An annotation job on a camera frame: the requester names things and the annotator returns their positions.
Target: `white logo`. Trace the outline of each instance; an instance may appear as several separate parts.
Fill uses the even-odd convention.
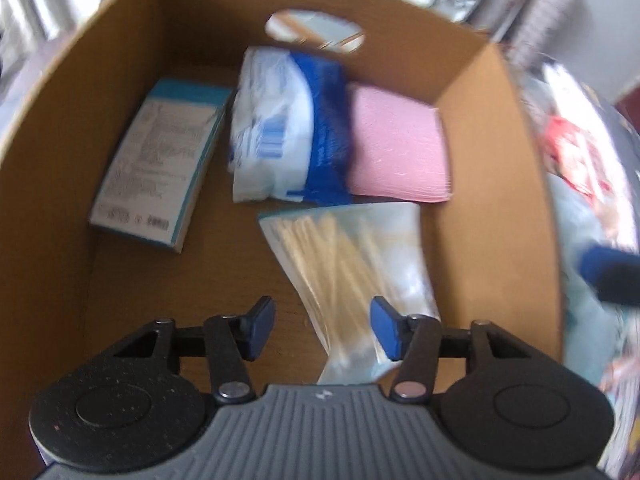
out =
[[[316,394],[316,397],[320,400],[327,400],[330,397],[333,397],[334,394],[329,390],[322,390],[322,393]]]

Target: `brown box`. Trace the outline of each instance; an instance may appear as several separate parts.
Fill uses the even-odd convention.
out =
[[[313,382],[326,355],[258,227],[265,202],[234,205],[226,141],[182,254],[98,232],[87,216],[110,156],[156,80],[235,84],[249,45],[281,9],[324,10],[366,35],[348,75],[440,108],[453,199],[423,205],[424,251],[444,321],[491,319],[558,357],[558,251],[544,173],[496,46],[401,0],[109,0],[43,78],[2,146],[0,476],[41,467],[28,433],[35,392],[157,317],[179,326],[277,304],[267,383]],[[184,375],[205,388],[199,360]],[[451,380],[444,367],[442,384]]]

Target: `screw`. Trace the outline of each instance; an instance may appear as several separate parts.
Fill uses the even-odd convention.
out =
[[[225,399],[240,399],[241,397],[247,396],[250,391],[251,388],[249,385],[241,381],[224,383],[218,388],[218,392],[221,396],[225,397]]]
[[[403,399],[417,399],[427,394],[427,387],[415,381],[404,381],[396,384],[394,391]]]

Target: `blue barcode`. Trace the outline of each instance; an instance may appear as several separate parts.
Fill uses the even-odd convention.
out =
[[[286,127],[286,115],[273,116],[262,122],[258,136],[258,158],[282,158]]]

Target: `circular black cover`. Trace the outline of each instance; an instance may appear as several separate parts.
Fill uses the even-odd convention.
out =
[[[614,422],[596,388],[535,359],[479,367],[442,396],[440,415],[453,439],[482,462],[538,472],[597,462]]]
[[[56,462],[123,472],[162,462],[204,423],[202,395],[148,359],[92,360],[40,394],[31,433]]]

